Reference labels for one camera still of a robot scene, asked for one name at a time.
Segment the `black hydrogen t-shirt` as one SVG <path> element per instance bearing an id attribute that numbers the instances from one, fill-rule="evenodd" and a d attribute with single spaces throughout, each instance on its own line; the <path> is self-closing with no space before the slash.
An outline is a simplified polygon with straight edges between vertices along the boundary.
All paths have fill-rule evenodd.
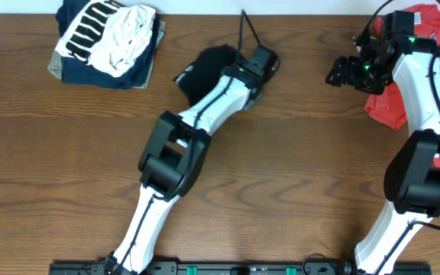
<path id="1" fill-rule="evenodd" d="M 189 105 L 194 106 L 210 93 L 222 75 L 222 70 L 236 61 L 238 51 L 224 44 L 204 49 L 173 81 L 187 97 Z"/>

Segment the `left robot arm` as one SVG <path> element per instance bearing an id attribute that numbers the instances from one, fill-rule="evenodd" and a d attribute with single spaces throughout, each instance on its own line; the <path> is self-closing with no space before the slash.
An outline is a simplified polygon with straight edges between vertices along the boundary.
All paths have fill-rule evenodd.
<path id="1" fill-rule="evenodd" d="M 194 106 L 160 116 L 138 163 L 137 208 L 122 243 L 105 260 L 106 274 L 139 274 L 147 268 L 170 210 L 201 172 L 212 135 L 234 113 L 255 103 L 269 76 L 255 65 L 227 66 Z"/>

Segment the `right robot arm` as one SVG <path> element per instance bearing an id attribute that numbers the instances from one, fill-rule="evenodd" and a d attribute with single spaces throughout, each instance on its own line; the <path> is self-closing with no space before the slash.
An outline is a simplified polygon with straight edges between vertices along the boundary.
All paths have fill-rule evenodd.
<path id="1" fill-rule="evenodd" d="M 440 62 L 435 40 L 394 34 L 358 37 L 357 57 L 338 58 L 326 82 L 373 95 L 387 83 L 400 90 L 409 137 L 387 167 L 386 202 L 366 237 L 354 248 L 344 274 L 392 274 L 396 260 L 421 228 L 440 231 Z"/>

